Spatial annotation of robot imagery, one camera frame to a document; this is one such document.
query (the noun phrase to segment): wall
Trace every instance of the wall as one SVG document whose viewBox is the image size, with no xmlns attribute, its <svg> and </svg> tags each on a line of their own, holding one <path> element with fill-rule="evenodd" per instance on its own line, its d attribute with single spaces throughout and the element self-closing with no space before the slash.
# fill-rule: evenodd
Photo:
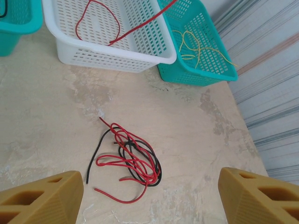
<svg viewBox="0 0 299 224">
<path fill-rule="evenodd" d="M 216 20 L 237 1 L 238 0 L 201 0 L 213 20 Z"/>
<path fill-rule="evenodd" d="M 269 176 L 299 184 L 299 0 L 254 0 L 221 32 L 229 83 Z"/>
</svg>

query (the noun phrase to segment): concrete floor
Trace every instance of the concrete floor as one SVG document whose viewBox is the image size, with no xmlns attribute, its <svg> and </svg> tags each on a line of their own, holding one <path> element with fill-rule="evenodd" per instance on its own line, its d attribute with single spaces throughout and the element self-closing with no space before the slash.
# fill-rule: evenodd
<svg viewBox="0 0 299 224">
<path fill-rule="evenodd" d="M 141 74 L 69 66 L 59 62 L 46 27 L 25 36 L 0 59 L 0 190 L 67 170 L 85 178 L 89 160 L 116 122 L 145 138 L 163 169 L 161 183 L 142 191 L 118 182 L 128 170 L 93 164 L 78 215 L 93 223 L 226 223 L 217 189 L 230 166 L 266 175 L 227 83 L 201 88 L 165 83 L 156 67 Z M 116 153 L 109 135 L 100 153 Z"/>
</svg>

